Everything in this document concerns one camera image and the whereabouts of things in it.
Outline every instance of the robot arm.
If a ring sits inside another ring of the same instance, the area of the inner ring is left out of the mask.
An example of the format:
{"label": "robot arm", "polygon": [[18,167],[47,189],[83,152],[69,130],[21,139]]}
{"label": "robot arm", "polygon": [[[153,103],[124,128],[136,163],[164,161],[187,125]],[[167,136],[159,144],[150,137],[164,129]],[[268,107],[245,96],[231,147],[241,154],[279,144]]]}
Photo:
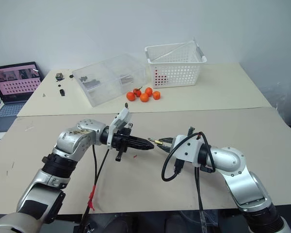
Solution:
{"label": "robot arm", "polygon": [[130,136],[132,124],[124,126],[131,118],[124,108],[110,126],[86,119],[73,128],[63,131],[51,154],[42,159],[45,164],[29,184],[18,202],[16,213],[0,219],[0,233],[37,233],[43,223],[51,223],[57,216],[70,175],[91,145],[106,144],[119,151],[120,161],[128,147],[149,150],[154,146],[145,139]]}
{"label": "robot arm", "polygon": [[[180,173],[184,161],[192,163],[194,167],[200,167],[202,171],[209,171],[207,167],[213,169],[202,137],[188,139],[185,135],[178,135],[173,140],[163,138],[152,141],[164,151],[170,152],[183,140],[186,140],[185,143],[182,143],[173,153],[173,156],[176,157],[175,174]],[[172,145],[169,148],[162,142],[169,142]],[[238,209],[246,218],[250,232],[291,233],[291,229],[285,219],[278,214],[260,179],[253,172],[248,171],[244,154],[232,147],[222,149],[211,147],[210,151],[215,169],[224,177]]]}

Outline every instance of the small black part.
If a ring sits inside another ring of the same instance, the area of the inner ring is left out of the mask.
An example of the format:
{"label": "small black part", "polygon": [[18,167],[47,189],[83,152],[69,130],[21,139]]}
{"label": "small black part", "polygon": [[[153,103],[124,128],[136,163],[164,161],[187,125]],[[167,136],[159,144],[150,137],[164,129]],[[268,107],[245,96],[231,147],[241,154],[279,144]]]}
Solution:
{"label": "small black part", "polygon": [[164,137],[164,138],[159,139],[159,141],[161,141],[161,142],[166,142],[166,143],[170,143],[170,144],[173,143],[173,140],[174,140],[174,138],[172,138],[172,137]]}
{"label": "small black part", "polygon": [[[122,128],[118,132],[113,135],[112,139],[112,147],[116,148],[117,151],[120,151],[122,144],[124,141],[126,142],[126,147],[131,147],[138,150],[150,150],[154,148],[154,145],[150,143],[148,140],[143,138],[134,137],[130,135],[130,128]],[[105,127],[100,136],[100,141],[102,144],[107,144],[109,133],[109,126]]]}
{"label": "small black part", "polygon": [[176,174],[179,174],[183,168],[183,165],[184,165],[184,160],[181,160],[181,159],[176,159],[175,161],[175,167],[174,167],[174,172]]}
{"label": "small black part", "polygon": [[49,154],[48,157],[43,157],[42,162],[45,163],[42,171],[62,178],[69,178],[78,163],[53,153]]}
{"label": "small black part", "polygon": [[245,217],[251,231],[255,233],[277,232],[284,225],[282,218],[273,204],[260,211],[243,212],[242,215]]}
{"label": "small black part", "polygon": [[208,156],[207,147],[206,147],[205,143],[203,143],[202,146],[199,149],[199,153],[198,153],[198,157],[197,157],[197,162],[199,164],[201,164],[201,165],[206,165],[207,156]]}
{"label": "small black part", "polygon": [[15,228],[11,228],[11,231],[16,232],[16,233],[22,233],[21,231],[19,231],[18,229],[15,229]]}
{"label": "small black part", "polygon": [[30,215],[35,219],[40,219],[46,211],[48,205],[39,203],[34,200],[26,200],[24,205],[19,210],[20,213]]}
{"label": "small black part", "polygon": [[56,78],[56,80],[57,80],[57,82],[58,82],[58,81],[63,80],[63,79],[64,79],[64,76],[63,76],[62,73],[57,73],[56,76],[55,76],[55,78]]}
{"label": "small black part", "polygon": [[59,92],[62,96],[65,96],[65,91],[63,89],[60,89]]}
{"label": "small black part", "polygon": [[64,200],[65,196],[66,196],[66,194],[63,191],[58,195],[56,201],[54,202],[48,215],[46,216],[46,219],[44,221],[45,223],[49,224],[55,220],[61,206],[63,205],[63,200]]}
{"label": "small black part", "polygon": [[167,153],[170,152],[170,147],[168,146],[165,146],[165,145],[157,145],[157,146]]}
{"label": "small black part", "polygon": [[208,168],[208,167],[205,167],[204,165],[200,165],[199,169],[201,171],[204,171],[204,172],[207,172],[207,173],[212,173],[212,169]]}
{"label": "small black part", "polygon": [[192,126],[189,128],[189,131],[188,131],[188,136],[192,135],[193,132],[194,132],[195,128],[193,128]]}

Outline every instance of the orange fruit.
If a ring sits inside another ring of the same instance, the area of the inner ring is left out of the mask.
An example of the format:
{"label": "orange fruit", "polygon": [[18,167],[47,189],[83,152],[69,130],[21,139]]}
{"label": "orange fruit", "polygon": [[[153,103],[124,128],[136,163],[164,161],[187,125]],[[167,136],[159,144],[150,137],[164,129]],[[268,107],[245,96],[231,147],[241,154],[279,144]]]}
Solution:
{"label": "orange fruit", "polygon": [[159,91],[153,92],[153,99],[159,100],[161,98],[161,93]]}
{"label": "orange fruit", "polygon": [[140,95],[140,100],[142,102],[148,102],[149,101],[149,95],[147,93],[143,93]]}
{"label": "orange fruit", "polygon": [[152,96],[152,88],[151,87],[147,87],[146,89],[145,89],[145,93],[147,93],[147,95],[150,97],[150,96]]}
{"label": "orange fruit", "polygon": [[126,98],[127,98],[129,101],[134,101],[134,100],[136,99],[135,94],[132,93],[132,92],[128,92],[128,93],[126,94]]}
{"label": "orange fruit", "polygon": [[140,97],[140,95],[141,95],[141,89],[142,87],[140,87],[140,88],[135,88],[134,90],[133,90],[133,93],[137,96],[137,97]]}

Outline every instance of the white plastic basket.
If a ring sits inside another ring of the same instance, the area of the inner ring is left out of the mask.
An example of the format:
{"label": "white plastic basket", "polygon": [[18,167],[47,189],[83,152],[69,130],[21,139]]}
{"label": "white plastic basket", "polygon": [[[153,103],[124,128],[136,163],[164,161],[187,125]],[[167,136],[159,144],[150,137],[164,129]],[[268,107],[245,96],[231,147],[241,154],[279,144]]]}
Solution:
{"label": "white plastic basket", "polygon": [[195,40],[148,46],[145,54],[154,88],[195,85],[201,64],[207,62]]}

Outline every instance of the black connector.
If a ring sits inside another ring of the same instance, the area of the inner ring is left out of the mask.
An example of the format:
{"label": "black connector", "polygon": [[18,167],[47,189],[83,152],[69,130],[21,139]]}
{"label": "black connector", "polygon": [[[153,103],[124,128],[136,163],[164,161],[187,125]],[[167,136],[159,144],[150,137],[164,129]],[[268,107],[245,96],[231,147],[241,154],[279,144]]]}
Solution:
{"label": "black connector", "polygon": [[181,172],[184,166],[184,162],[185,162],[184,160],[176,159],[175,166],[174,166],[174,172],[176,174],[179,174]]}

